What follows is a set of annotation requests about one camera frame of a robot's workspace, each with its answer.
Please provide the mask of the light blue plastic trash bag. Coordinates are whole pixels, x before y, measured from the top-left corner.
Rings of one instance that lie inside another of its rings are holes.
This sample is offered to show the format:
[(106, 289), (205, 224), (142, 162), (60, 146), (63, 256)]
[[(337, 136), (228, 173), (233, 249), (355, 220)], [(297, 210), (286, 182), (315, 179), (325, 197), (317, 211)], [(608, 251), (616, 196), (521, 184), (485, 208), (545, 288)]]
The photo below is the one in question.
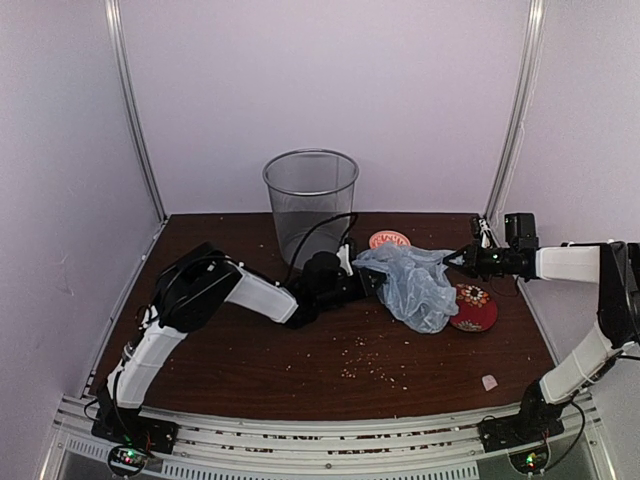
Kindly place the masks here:
[(450, 253), (385, 243), (358, 254), (354, 265), (386, 275), (378, 298), (395, 320), (420, 334), (437, 334), (459, 313), (443, 263)]

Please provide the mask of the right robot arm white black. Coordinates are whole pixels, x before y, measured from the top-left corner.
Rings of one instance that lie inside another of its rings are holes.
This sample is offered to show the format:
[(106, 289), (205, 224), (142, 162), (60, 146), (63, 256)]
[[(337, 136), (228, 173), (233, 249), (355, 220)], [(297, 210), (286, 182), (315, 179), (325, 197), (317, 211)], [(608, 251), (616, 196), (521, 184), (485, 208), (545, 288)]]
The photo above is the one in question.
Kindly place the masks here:
[(495, 244), (486, 221), (470, 221), (473, 240), (445, 256), (446, 266), (488, 281), (568, 281), (598, 288), (596, 320), (585, 338), (555, 368), (533, 382), (519, 412), (504, 425), (530, 442), (559, 419), (574, 395), (597, 382), (617, 358), (639, 341), (639, 246), (624, 241), (564, 243), (542, 247), (531, 213), (504, 217), (506, 246)]

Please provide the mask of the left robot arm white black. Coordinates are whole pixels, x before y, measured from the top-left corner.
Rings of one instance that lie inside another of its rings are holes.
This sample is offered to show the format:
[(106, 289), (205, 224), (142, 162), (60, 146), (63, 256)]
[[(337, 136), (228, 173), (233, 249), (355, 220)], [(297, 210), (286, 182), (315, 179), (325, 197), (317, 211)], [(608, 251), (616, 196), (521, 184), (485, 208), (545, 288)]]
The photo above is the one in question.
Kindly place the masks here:
[(149, 432), (138, 415), (152, 381), (172, 351), (225, 303), (299, 329), (326, 311), (376, 295), (385, 280), (383, 273), (356, 266), (348, 245), (314, 254), (299, 276), (277, 282), (205, 242), (157, 278), (136, 334), (97, 391), (94, 424), (123, 444)]

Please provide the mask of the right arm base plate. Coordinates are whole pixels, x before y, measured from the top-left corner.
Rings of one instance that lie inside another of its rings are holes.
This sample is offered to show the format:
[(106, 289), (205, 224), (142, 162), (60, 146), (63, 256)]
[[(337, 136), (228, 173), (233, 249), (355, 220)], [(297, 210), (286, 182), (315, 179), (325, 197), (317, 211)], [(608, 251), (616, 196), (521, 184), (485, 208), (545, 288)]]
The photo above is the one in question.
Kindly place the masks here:
[(523, 427), (517, 415), (486, 417), (478, 424), (479, 437), (486, 453), (540, 442), (546, 435), (556, 436), (564, 431), (564, 425), (560, 420)]

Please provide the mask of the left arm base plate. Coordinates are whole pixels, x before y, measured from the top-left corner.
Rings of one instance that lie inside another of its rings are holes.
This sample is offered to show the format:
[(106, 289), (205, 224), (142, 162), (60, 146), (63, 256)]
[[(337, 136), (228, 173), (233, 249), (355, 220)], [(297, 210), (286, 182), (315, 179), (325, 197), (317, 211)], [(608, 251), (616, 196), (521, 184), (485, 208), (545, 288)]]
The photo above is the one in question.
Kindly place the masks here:
[(153, 454), (171, 454), (177, 433), (176, 423), (147, 417), (137, 417), (132, 421), (116, 417), (96, 420), (91, 428), (95, 437)]

